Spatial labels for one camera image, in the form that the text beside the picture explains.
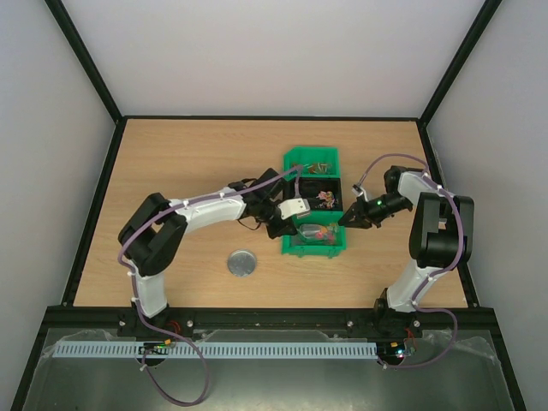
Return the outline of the black candy bin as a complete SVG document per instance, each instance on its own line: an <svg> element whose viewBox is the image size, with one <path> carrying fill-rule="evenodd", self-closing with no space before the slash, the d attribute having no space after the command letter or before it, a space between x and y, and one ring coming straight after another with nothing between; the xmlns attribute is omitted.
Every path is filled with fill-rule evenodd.
<svg viewBox="0 0 548 411"><path fill-rule="evenodd" d="M342 184L336 178L296 177L283 179L283 198L300 197L306 200L312 211L343 211Z"/></svg>

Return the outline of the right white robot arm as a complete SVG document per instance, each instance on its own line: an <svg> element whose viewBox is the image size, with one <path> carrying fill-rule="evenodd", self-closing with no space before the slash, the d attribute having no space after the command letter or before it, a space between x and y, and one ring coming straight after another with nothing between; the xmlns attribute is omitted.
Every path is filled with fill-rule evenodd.
<svg viewBox="0 0 548 411"><path fill-rule="evenodd" d="M413 313L435 282L468 262L474 233L474 201L445 190L425 170L392 166L384 173L385 194L372 200L358 188L356 201L338 220L352 229L379 228L396 213L414 212L408 240L410 261L375 301L372 327L389 336L413 323Z"/></svg>

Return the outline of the green candy bin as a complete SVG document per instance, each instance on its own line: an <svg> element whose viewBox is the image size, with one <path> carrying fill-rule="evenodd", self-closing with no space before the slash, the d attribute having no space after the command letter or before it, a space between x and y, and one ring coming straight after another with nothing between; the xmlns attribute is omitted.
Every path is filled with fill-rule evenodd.
<svg viewBox="0 0 548 411"><path fill-rule="evenodd" d="M283 155L283 169L302 165L303 176L339 178L338 149L331 146L295 146Z"/></svg>
<svg viewBox="0 0 548 411"><path fill-rule="evenodd" d="M306 217L293 217L297 233L282 238L282 254L299 258L335 258L347 249L345 228L338 224L341 211L312 211Z"/></svg>

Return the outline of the silver metal scoop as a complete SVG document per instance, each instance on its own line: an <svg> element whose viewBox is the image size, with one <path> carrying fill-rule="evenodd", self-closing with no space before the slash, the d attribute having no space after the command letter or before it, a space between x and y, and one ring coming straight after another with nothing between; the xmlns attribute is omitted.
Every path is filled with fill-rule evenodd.
<svg viewBox="0 0 548 411"><path fill-rule="evenodd" d="M319 242L329 239L326 226L316 223L304 223L297 229L297 235L304 242Z"/></svg>

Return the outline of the silver metal jar lid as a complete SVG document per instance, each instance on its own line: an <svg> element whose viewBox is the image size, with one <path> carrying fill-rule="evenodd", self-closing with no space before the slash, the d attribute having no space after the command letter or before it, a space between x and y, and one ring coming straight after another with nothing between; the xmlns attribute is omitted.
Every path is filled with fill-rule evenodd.
<svg viewBox="0 0 548 411"><path fill-rule="evenodd" d="M248 277L257 268L256 255L247 249L235 250L228 257L227 268L235 277Z"/></svg>

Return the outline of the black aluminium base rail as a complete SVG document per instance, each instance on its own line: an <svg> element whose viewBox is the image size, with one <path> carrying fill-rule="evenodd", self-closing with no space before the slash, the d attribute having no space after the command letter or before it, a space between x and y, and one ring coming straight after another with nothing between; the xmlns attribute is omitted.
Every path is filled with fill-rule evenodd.
<svg viewBox="0 0 548 411"><path fill-rule="evenodd" d="M453 308L451 313L393 313L380 317L371 308L339 309L228 309L167 308L150 325L196 339L210 331L320 331L329 337L387 340L404 338L409 331L485 330L499 332L490 308ZM107 329L121 337L145 339L158 333L142 324L131 307L66 307L46 309L39 331Z"/></svg>

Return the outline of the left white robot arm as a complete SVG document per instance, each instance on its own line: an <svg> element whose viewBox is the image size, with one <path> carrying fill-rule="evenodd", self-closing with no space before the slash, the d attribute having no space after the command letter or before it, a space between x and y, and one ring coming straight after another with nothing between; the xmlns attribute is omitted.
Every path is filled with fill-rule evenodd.
<svg viewBox="0 0 548 411"><path fill-rule="evenodd" d="M302 165L279 174L268 169L259 179L233 182L217 192L168 200L146 197L118 235L120 265L128 268L132 303L142 321L168 307L164 272L174 260L183 236L210 225L251 217L276 239L295 235L293 218L310 211L301 197Z"/></svg>

